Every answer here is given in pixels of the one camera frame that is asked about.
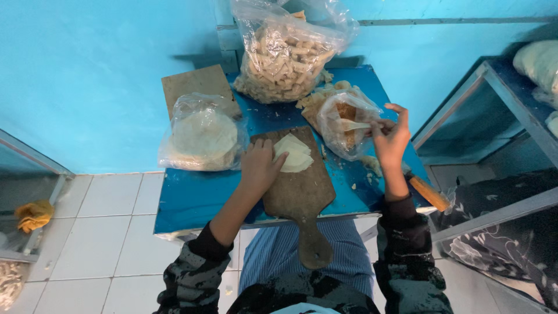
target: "rag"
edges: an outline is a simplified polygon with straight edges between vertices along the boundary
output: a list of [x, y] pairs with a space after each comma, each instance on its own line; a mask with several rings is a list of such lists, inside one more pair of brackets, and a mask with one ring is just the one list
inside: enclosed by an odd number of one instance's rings
[[19, 206], [15, 211], [16, 217], [21, 219], [17, 228], [29, 233], [49, 223], [52, 214], [54, 214], [54, 206], [47, 199], [39, 199]]

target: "hand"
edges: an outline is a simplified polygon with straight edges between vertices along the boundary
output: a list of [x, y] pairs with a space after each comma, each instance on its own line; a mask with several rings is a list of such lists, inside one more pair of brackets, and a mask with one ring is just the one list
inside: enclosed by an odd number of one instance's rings
[[397, 123], [390, 119], [378, 119], [370, 123], [369, 133], [382, 169], [400, 169], [403, 152], [411, 138], [408, 110], [394, 103], [386, 103], [385, 107], [398, 113]]
[[279, 175], [279, 170], [287, 159], [288, 152], [284, 152], [273, 162], [273, 145], [271, 140], [258, 139], [255, 144], [249, 144], [247, 151], [242, 153], [242, 178], [239, 187], [246, 193], [254, 193], [258, 199], [270, 188]]

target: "blue striped fabric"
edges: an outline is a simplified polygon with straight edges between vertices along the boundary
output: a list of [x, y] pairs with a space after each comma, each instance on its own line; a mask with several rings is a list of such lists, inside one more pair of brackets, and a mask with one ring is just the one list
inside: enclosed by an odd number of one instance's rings
[[[320, 271], [372, 298], [374, 273], [368, 251], [352, 220], [319, 222], [333, 248], [333, 261]], [[239, 294], [270, 276], [308, 272], [299, 261], [299, 228], [294, 224], [262, 228], [246, 248]]]

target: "dark patterned sleeve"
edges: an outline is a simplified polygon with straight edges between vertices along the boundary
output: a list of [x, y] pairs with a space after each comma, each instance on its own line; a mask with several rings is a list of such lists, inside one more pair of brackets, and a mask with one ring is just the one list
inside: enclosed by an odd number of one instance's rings
[[180, 256], [163, 273], [166, 289], [159, 293], [156, 313], [214, 313], [217, 314], [221, 275], [230, 262], [225, 248], [218, 243], [209, 223], [197, 239], [182, 246]]
[[386, 297], [386, 313], [452, 313], [444, 277], [434, 266], [428, 218], [412, 198], [386, 203], [378, 221], [374, 270]]

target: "white spoon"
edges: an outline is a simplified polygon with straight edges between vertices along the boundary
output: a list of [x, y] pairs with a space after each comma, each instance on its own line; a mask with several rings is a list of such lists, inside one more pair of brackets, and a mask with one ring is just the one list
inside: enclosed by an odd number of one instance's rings
[[368, 123], [361, 123], [361, 122], [354, 122], [352, 120], [349, 119], [339, 119], [339, 121], [341, 122], [341, 125], [343, 127], [343, 131], [347, 132], [350, 130], [356, 130], [356, 129], [369, 129], [370, 128], [370, 124]]

